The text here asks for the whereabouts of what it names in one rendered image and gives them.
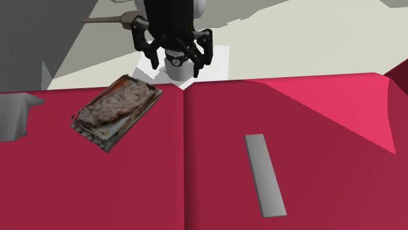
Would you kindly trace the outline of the beige long-handled tool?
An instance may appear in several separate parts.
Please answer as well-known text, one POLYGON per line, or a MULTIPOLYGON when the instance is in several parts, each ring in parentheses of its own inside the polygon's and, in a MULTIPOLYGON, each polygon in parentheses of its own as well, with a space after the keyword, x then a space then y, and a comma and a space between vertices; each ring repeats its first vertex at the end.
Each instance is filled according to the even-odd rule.
POLYGON ((132 10, 121 14, 120 16, 109 16, 100 18, 83 18, 81 19, 82 24, 92 24, 92 23, 119 23, 124 29, 130 30, 131 23, 136 19, 136 17, 141 14, 137 10, 132 10))

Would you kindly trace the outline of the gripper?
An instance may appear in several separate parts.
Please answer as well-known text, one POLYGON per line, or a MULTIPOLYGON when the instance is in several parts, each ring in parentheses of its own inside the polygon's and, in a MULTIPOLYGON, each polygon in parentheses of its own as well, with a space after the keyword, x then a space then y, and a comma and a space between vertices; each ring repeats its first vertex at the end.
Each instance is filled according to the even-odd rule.
POLYGON ((144 0, 147 20, 137 16, 131 23, 133 45, 143 52, 153 69, 159 65, 157 49, 180 50, 194 64, 194 78, 213 58, 213 31, 194 31, 194 0, 144 0), (146 41, 148 29, 155 39, 146 41))

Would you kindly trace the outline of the grey flat rectangular bar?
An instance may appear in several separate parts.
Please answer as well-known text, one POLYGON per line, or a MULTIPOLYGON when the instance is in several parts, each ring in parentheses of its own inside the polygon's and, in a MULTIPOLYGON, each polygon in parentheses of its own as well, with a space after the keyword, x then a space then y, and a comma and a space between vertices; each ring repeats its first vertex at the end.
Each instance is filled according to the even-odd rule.
POLYGON ((245 144, 262 217, 286 216, 286 208, 264 135, 245 135, 245 144))

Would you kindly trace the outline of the metal tray with roast meat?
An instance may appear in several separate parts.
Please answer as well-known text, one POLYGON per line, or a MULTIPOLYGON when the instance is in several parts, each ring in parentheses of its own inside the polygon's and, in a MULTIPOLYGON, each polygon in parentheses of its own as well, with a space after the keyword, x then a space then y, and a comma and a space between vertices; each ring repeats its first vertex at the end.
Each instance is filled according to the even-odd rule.
POLYGON ((140 120, 163 91, 125 74, 71 116, 71 127, 104 152, 140 120))

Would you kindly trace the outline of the grey draped cloth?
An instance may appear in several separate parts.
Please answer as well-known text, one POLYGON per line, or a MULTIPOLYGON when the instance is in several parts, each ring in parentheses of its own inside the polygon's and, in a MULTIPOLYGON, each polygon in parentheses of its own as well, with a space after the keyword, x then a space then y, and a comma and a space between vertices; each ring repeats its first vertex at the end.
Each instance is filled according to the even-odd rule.
POLYGON ((16 141, 27 134, 29 109, 44 99, 29 93, 0 94, 0 142, 16 141))

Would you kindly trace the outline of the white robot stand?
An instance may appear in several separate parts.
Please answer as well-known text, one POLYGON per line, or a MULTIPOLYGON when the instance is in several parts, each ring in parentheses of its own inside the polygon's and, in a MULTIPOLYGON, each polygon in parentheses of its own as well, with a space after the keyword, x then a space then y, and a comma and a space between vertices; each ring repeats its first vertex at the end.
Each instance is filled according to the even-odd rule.
POLYGON ((149 84, 174 84, 185 90, 194 82, 211 82, 228 79, 229 46, 214 46, 214 56, 210 65, 204 66, 199 71, 199 76, 186 78, 185 80, 174 80, 170 78, 165 69, 165 50, 158 50, 159 65, 156 70, 151 67, 150 61, 142 55, 131 77, 138 78, 149 84))

